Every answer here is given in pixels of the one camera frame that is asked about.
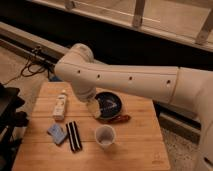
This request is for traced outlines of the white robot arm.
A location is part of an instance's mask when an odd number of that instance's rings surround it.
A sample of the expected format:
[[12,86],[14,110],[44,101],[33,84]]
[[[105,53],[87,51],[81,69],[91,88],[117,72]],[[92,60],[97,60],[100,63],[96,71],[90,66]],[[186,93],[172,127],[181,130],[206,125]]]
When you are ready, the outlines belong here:
[[213,71],[167,66],[96,63],[92,50],[73,45],[56,63],[55,74],[69,82],[75,96],[96,108],[96,89],[143,96],[191,111],[201,122],[194,171],[213,171]]

